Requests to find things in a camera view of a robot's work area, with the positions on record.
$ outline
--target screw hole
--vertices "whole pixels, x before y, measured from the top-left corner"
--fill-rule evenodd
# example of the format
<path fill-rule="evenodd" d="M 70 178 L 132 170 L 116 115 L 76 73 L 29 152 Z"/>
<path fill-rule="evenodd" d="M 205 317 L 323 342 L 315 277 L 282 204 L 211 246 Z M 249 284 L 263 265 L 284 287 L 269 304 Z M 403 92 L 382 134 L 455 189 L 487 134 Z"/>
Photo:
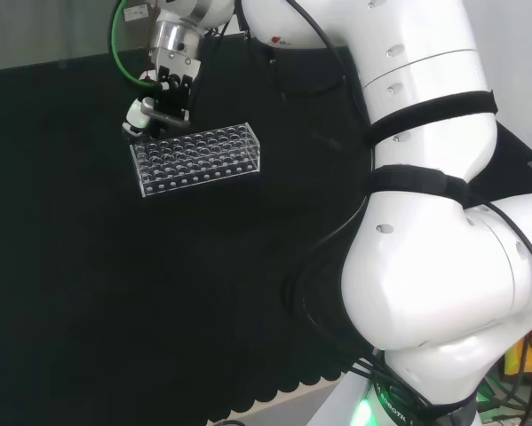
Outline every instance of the screw hole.
<path fill-rule="evenodd" d="M 399 143 L 399 142 L 408 142 L 411 139 L 411 133 L 408 131 L 404 131 L 403 133 L 400 133 L 392 138 L 392 142 Z"/>
<path fill-rule="evenodd" d="M 381 224 L 376 227 L 379 233 L 393 233 L 393 226 L 389 224 Z"/>

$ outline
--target yellow object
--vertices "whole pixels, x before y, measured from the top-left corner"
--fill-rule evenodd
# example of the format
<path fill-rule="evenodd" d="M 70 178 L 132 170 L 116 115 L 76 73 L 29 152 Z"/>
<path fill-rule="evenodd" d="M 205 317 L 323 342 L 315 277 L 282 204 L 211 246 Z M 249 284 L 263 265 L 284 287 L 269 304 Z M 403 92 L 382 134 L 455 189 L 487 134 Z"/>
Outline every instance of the yellow object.
<path fill-rule="evenodd" d="M 504 355 L 504 374 L 517 375 L 520 370 L 520 355 L 522 354 L 522 344 L 524 339 L 520 339 L 511 349 Z M 528 347 L 526 352 L 526 365 L 524 366 L 525 373 L 532 373 L 532 346 Z"/>

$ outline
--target black cloth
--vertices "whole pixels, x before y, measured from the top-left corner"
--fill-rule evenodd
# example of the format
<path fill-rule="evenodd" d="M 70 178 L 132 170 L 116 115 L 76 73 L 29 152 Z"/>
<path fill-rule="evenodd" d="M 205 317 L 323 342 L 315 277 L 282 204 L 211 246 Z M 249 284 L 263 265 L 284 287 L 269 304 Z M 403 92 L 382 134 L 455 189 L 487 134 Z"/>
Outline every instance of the black cloth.
<path fill-rule="evenodd" d="M 144 53 L 123 62 L 139 75 Z M 0 425 L 198 426 L 339 376 L 339 355 L 280 292 L 360 205 L 366 129 L 342 90 L 284 104 L 258 65 L 227 38 L 195 124 L 249 122 L 261 175 L 153 200 L 121 138 L 137 93 L 107 55 L 0 71 Z M 296 89 L 340 74 L 327 52 L 278 65 Z M 532 192 L 531 160 L 501 128 L 473 188 Z M 354 232 L 327 256 L 342 261 Z M 340 266 L 323 266 L 308 276 L 331 322 Z"/>

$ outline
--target green light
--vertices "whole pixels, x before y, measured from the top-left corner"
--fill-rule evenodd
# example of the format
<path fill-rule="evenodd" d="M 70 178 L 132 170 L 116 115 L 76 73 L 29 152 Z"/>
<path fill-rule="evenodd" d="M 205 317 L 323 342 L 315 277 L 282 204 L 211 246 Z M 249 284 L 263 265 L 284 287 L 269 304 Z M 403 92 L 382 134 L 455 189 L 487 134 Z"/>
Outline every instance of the green light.
<path fill-rule="evenodd" d="M 484 402 L 484 401 L 490 401 L 490 399 L 488 399 L 484 395 L 481 395 L 479 392 L 477 392 L 477 402 Z"/>
<path fill-rule="evenodd" d="M 354 411 L 351 426 L 377 426 L 378 423 L 372 413 L 367 399 L 363 399 Z"/>

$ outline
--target black tablecloth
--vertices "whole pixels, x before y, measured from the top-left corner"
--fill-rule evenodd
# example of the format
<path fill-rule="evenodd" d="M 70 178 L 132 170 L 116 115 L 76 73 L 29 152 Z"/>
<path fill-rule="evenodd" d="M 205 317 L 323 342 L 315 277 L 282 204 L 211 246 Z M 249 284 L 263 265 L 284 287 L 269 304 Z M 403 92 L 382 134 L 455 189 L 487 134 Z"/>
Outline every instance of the black tablecloth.
<path fill-rule="evenodd" d="M 138 75 L 143 52 L 124 62 Z M 279 65 L 294 88 L 339 74 L 326 52 Z M 280 290 L 359 206 L 363 128 L 344 91 L 284 104 L 255 66 L 227 38 L 196 123 L 249 122 L 261 175 L 153 200 L 121 139 L 135 93 L 107 55 L 0 71 L 0 425 L 201 425 L 339 376 Z M 501 127 L 473 188 L 531 193 L 529 161 Z M 337 294 L 338 267 L 310 275 Z"/>

